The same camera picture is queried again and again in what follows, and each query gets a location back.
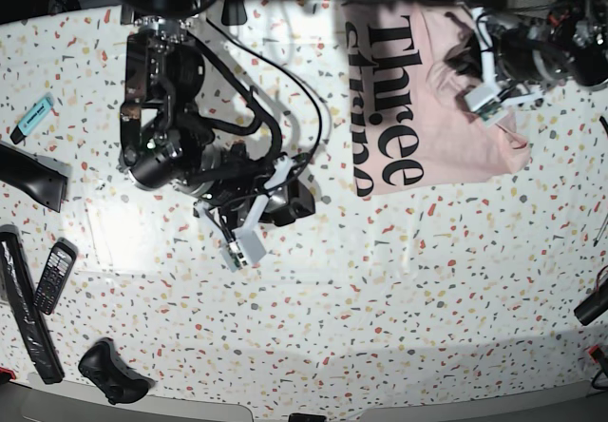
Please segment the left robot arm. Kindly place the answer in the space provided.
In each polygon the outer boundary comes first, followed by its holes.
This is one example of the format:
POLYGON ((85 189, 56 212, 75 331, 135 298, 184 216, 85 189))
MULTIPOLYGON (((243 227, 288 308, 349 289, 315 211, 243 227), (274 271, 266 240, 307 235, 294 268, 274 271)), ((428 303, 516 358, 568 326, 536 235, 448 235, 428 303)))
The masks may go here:
POLYGON ((499 89, 573 80, 607 87, 607 0, 555 0, 528 8, 471 8, 473 33, 446 63, 499 89))

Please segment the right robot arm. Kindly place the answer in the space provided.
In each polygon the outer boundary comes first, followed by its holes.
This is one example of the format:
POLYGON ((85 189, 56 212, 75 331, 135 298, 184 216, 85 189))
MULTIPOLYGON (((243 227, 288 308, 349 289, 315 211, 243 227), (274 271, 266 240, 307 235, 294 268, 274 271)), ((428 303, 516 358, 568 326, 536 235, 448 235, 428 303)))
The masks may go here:
POLYGON ((264 195, 258 221, 277 227, 314 214, 314 195, 299 175, 311 154, 283 150, 279 123, 211 47, 186 25, 218 0, 122 0, 138 29, 127 39, 120 111, 121 162, 134 184, 168 184, 240 227, 264 195), (238 125, 200 114, 196 97, 214 67, 253 118, 238 125))

